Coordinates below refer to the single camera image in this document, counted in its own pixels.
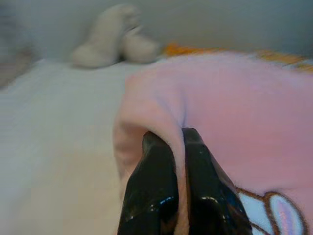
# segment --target plush toy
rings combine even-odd
[[[139,26],[139,10],[130,4],[115,5],[104,11],[93,25],[87,41],[72,54],[76,66],[97,68],[117,62],[124,34]]]
[[[149,63],[159,55],[159,44],[140,35],[140,11],[131,4],[115,5],[94,23],[87,41],[72,54],[75,66],[99,68],[113,65],[120,56],[137,63]]]
[[[126,60],[135,63],[154,62],[160,54],[159,43],[141,34],[142,27],[127,32],[122,41],[122,53]]]

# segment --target pink fleece fabric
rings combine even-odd
[[[312,122],[313,75],[229,52],[153,64],[126,81],[115,120],[121,198],[142,156],[142,136],[152,131],[174,153],[176,234],[188,234],[181,128],[193,127],[237,187],[258,195],[284,194],[302,211],[313,233]]]

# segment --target white wall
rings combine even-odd
[[[67,59],[97,14],[122,0],[11,0],[43,55]],[[313,0],[129,0],[163,43],[313,57]]]

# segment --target brown outline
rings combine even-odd
[[[303,235],[309,235],[309,226],[302,214],[302,212],[299,210],[299,208],[296,206],[296,204],[291,201],[288,197],[286,197],[285,195],[281,194],[281,193],[278,193],[278,192],[275,192],[275,191],[268,191],[264,194],[264,196],[260,196],[258,194],[255,194],[253,192],[250,192],[250,191],[247,191],[245,189],[242,189],[242,188],[237,188],[237,191],[240,192],[240,193],[243,193],[245,195],[248,195],[252,198],[255,198],[255,199],[258,199],[260,201],[263,201],[264,204],[265,204],[265,210],[266,210],[266,213],[268,215],[268,218],[269,218],[269,221],[270,221],[270,224],[273,228],[273,231],[274,231],[274,234],[275,235],[279,235],[280,234],[280,231],[278,229],[278,226],[275,222],[275,220],[273,219],[274,216],[272,214],[272,211],[270,209],[270,205],[269,205],[269,199],[270,197],[274,196],[274,195],[278,195],[278,196],[281,196],[283,197],[284,199],[286,199],[286,201],[288,201],[296,210],[296,212],[298,213],[299,217],[300,217],[300,220],[302,221],[303,223],[303,229],[304,229],[304,232],[303,232]],[[264,231],[262,228],[260,228],[259,226],[251,223],[252,226],[254,226],[256,229],[259,229],[260,231],[262,231],[263,233],[265,233],[266,235],[268,235],[268,233],[266,231]]]

